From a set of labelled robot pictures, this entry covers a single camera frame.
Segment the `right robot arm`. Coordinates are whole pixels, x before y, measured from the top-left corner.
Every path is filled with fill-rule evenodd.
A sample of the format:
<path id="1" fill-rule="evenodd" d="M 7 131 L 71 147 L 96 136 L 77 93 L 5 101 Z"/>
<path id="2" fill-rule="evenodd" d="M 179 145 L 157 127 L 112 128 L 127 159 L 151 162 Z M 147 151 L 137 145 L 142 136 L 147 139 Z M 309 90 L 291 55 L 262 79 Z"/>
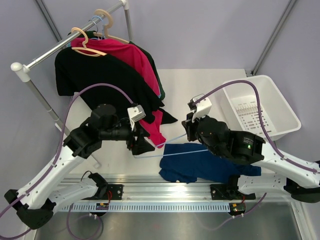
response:
<path id="1" fill-rule="evenodd" d="M 188 141 L 199 141 L 213 155 L 244 166 L 265 169 L 260 176 L 237 173 L 228 180 L 226 193 L 232 199 L 242 194 L 274 193 L 304 203 L 320 201 L 320 163 L 303 160 L 272 145 L 251 132 L 230 130 L 223 121 L 205 116 L 181 124 Z"/>

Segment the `black t shirt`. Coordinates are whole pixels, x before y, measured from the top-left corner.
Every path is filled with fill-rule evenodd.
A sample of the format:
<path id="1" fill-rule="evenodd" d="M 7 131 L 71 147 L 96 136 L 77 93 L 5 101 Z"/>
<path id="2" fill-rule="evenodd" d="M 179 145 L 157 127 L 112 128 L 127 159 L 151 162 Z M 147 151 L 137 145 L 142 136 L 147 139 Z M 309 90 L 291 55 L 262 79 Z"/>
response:
<path id="1" fill-rule="evenodd" d="M 67 47 L 55 57 L 56 89 L 59 96 L 73 96 L 88 86 L 93 88 L 81 94 L 81 98 L 94 110 L 100 104 L 116 108 L 119 118 L 128 115 L 132 104 L 141 105 L 151 124 L 172 124 L 177 119 L 165 111 L 165 106 L 142 76 L 131 66 L 107 54 L 92 57 Z"/>

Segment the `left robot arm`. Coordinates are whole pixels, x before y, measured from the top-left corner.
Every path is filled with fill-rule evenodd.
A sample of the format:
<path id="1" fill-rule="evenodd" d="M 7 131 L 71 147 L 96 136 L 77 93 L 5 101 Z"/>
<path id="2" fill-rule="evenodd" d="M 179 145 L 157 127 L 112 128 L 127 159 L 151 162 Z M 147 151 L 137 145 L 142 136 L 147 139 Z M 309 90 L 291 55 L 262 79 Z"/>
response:
<path id="1" fill-rule="evenodd" d="M 116 109 L 101 104 L 79 127 L 63 140 L 55 157 L 24 187 L 8 190 L 4 197 L 16 210 L 18 218 L 30 229 L 44 226 L 62 208 L 83 199 L 101 200 L 108 183 L 99 173 L 61 190 L 59 183 L 79 164 L 102 147 L 103 141 L 124 141 L 134 156 L 154 151 L 145 137 L 147 132 L 135 125 L 145 117 L 141 105 L 127 109 L 128 119 L 121 122 Z"/>

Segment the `blue t shirt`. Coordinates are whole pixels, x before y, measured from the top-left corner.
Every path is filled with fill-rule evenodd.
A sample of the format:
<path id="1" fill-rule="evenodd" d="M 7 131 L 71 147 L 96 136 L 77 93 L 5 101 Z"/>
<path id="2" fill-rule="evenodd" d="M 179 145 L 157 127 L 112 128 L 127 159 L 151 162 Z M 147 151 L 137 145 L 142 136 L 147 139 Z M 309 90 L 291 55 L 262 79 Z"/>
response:
<path id="1" fill-rule="evenodd" d="M 262 173 L 258 166 L 232 163 L 196 143 L 167 144 L 159 167 L 164 180 L 187 184 L 198 179 L 227 184 L 231 176 L 258 177 Z"/>

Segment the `light blue wire hanger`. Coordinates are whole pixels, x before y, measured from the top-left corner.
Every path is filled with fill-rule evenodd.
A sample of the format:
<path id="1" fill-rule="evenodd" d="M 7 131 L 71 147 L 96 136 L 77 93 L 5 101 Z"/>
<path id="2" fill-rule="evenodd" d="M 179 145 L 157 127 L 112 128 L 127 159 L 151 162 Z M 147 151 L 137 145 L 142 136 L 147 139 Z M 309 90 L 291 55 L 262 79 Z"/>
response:
<path id="1" fill-rule="evenodd" d="M 168 157 L 168 156 L 187 155 L 187 154 L 202 153 L 202 152 L 208 151 L 207 149 L 200 149 L 200 150 L 189 150 L 189 151 L 181 151 L 181 152 L 165 154 L 166 145 L 171 144 L 172 142 L 179 140 L 181 138 L 184 138 L 186 136 L 187 136 L 187 134 L 184 133 L 184 134 L 179 135 L 177 137 L 171 138 L 164 143 L 156 145 L 156 147 L 162 146 L 162 148 L 157 148 L 155 150 L 155 154 L 153 154 L 153 155 L 146 155 L 145 153 L 143 153 L 142 155 L 135 155 L 134 158 L 135 159 L 149 159 L 149 158 L 160 158 L 160 157 L 162 158 L 162 157 Z"/>

